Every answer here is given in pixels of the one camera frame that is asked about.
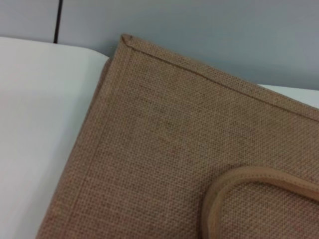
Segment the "brown jute handbag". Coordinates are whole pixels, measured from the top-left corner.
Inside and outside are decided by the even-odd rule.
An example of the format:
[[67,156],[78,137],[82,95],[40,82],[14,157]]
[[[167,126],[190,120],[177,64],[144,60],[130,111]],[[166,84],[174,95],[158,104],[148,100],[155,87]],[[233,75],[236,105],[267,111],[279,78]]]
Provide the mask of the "brown jute handbag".
[[124,34],[36,239],[319,239],[319,110]]

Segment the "dark wall joint strip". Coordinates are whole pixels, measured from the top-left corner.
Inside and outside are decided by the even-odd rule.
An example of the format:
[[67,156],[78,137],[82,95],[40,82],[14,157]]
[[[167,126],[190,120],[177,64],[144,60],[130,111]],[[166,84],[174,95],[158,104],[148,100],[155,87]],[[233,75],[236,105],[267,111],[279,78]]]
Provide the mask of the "dark wall joint strip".
[[54,31],[54,39],[53,39],[53,43],[54,43],[54,44],[57,44],[57,43],[58,43],[62,8],[63,8],[63,0],[59,0],[59,1],[58,1],[57,16],[56,16],[55,31]]

